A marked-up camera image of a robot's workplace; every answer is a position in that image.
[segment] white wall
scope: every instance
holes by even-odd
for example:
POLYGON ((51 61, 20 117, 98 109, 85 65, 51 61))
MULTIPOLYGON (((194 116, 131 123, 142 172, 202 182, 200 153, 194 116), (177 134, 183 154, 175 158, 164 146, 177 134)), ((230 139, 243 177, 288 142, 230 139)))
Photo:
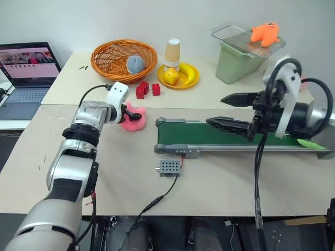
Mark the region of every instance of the white wall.
POLYGON ((0 44, 47 41, 61 66, 72 51, 117 38, 163 53, 166 40, 178 37, 183 55, 218 56, 211 29, 229 20, 277 21, 287 41, 278 53, 299 59, 304 75, 335 90, 334 0, 1 0, 0 44))

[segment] orange toy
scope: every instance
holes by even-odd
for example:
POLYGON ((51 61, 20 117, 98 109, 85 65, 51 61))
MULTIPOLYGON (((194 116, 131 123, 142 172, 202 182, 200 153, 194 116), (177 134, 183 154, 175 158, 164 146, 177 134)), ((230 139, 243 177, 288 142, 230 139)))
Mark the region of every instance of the orange toy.
POLYGON ((268 47, 275 42, 279 42, 280 39, 277 37, 279 33, 279 26, 275 22, 268 22, 263 25, 259 25, 256 28, 252 28, 251 42, 257 42, 262 40, 262 47, 268 47))

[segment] green bin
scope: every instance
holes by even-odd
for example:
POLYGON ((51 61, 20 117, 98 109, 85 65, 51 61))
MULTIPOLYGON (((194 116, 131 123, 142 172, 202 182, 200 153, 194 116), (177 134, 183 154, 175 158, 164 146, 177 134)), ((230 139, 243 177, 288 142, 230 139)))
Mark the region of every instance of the green bin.
POLYGON ((265 59, 236 49, 224 42, 221 42, 220 45, 221 52, 215 75, 226 84, 233 84, 256 71, 265 61, 265 59))

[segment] banana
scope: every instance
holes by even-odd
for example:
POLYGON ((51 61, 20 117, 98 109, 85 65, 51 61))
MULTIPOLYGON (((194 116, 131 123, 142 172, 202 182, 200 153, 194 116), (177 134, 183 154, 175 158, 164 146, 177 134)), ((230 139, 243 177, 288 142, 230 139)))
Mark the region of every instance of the banana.
POLYGON ((180 63, 179 71, 184 73, 187 76, 187 80, 185 81, 185 86, 192 83, 195 80, 195 70, 188 64, 180 63))

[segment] green conveyor belt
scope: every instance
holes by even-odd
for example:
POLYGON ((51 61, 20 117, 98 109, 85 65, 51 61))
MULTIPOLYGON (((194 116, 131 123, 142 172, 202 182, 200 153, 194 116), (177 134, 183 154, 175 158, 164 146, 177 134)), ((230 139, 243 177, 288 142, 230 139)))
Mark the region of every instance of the green conveyor belt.
MULTIPOLYGON (((254 141, 229 132, 222 132, 206 123, 164 122, 158 126, 158 144, 194 144, 194 145, 257 145, 261 139, 258 134, 254 141)), ((289 136, 281 140, 273 133, 269 134, 267 145, 301 146, 289 136)))

